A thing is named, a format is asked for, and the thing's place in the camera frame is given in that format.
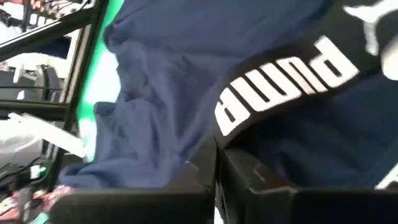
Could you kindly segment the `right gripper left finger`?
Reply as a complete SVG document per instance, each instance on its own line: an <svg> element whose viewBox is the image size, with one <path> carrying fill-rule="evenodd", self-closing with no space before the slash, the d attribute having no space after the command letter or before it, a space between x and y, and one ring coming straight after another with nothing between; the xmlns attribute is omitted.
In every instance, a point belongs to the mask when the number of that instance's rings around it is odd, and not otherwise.
<svg viewBox="0 0 398 224"><path fill-rule="evenodd" d="M216 142L207 140L161 189L74 190L49 212L52 224L213 224Z"/></svg>

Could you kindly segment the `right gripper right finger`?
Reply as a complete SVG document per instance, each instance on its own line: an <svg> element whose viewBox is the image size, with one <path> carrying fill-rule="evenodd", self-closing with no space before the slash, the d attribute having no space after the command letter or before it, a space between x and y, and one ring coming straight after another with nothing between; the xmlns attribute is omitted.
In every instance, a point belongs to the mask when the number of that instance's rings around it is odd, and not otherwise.
<svg viewBox="0 0 398 224"><path fill-rule="evenodd" d="M398 190L299 188L240 150L220 165L228 224L398 224Z"/></svg>

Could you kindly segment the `navy garment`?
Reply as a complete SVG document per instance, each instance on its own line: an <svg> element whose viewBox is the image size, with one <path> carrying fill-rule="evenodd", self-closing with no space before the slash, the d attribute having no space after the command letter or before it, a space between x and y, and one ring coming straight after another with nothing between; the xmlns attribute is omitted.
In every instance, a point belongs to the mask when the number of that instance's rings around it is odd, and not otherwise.
<svg viewBox="0 0 398 224"><path fill-rule="evenodd" d="M153 188L205 139L241 147L304 187L398 183L398 0L125 0L104 41L115 102L95 106L74 188Z"/></svg>

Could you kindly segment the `silver frame rail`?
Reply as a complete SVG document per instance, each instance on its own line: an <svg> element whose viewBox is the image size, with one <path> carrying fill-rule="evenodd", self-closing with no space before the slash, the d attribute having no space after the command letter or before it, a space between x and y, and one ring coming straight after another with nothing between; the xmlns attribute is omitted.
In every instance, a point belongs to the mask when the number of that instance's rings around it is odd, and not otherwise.
<svg viewBox="0 0 398 224"><path fill-rule="evenodd" d="M21 124L23 128L29 130L38 138L42 138L58 147L61 147L67 152L80 158L86 157L83 141L67 131L27 113L9 113L8 117L10 120Z"/></svg>

